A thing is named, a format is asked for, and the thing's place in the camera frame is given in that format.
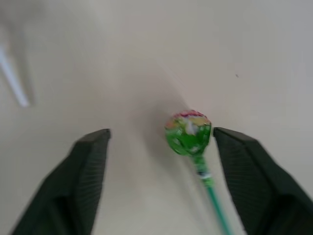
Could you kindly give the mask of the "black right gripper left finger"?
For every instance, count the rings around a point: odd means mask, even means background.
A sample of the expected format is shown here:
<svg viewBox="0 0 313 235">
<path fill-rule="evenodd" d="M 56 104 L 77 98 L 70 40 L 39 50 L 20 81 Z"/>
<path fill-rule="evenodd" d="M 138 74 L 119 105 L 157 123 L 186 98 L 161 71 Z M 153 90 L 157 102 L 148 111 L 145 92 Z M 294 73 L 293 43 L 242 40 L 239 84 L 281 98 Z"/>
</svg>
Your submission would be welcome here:
<svg viewBox="0 0 313 235">
<path fill-rule="evenodd" d="M 11 235 L 91 235 L 104 184 L 109 129 L 86 134 L 43 180 Z"/>
</svg>

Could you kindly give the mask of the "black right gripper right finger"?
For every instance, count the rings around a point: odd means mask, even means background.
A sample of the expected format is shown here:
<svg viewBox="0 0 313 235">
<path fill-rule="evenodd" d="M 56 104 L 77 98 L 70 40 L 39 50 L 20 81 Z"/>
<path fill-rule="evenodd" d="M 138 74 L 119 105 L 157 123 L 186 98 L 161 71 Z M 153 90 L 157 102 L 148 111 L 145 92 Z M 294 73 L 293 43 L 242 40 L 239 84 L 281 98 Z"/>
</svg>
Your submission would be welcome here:
<svg viewBox="0 0 313 235">
<path fill-rule="evenodd" d="M 247 235 L 313 235 L 313 201 L 256 139 L 221 127 L 213 136 Z"/>
</svg>

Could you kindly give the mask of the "white lollipop stick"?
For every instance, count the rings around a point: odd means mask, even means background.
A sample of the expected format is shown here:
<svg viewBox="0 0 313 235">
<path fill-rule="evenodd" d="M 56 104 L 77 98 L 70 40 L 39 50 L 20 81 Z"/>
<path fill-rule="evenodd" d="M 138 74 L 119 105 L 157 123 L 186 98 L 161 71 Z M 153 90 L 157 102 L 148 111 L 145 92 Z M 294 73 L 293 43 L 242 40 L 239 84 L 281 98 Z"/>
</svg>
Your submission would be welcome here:
<svg viewBox="0 0 313 235">
<path fill-rule="evenodd" d="M 19 105 L 21 107 L 29 107 L 30 100 L 16 72 L 14 72 L 13 64 L 9 61 L 3 46 L 0 46 L 0 67 Z"/>
</svg>

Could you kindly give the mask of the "green lollipop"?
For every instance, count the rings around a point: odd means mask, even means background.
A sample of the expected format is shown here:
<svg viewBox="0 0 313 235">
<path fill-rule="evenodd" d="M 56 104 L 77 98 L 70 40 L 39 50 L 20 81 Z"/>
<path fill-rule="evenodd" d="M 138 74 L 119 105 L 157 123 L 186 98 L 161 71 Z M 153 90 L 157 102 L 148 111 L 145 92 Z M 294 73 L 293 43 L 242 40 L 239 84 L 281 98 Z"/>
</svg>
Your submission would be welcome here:
<svg viewBox="0 0 313 235">
<path fill-rule="evenodd" d="M 211 121 L 196 110 L 184 110 L 172 115 L 164 129 L 170 148 L 181 156 L 188 156 L 193 163 L 197 176 L 212 202 L 224 235 L 233 235 L 215 193 L 213 177 L 204 157 L 211 137 Z"/>
</svg>

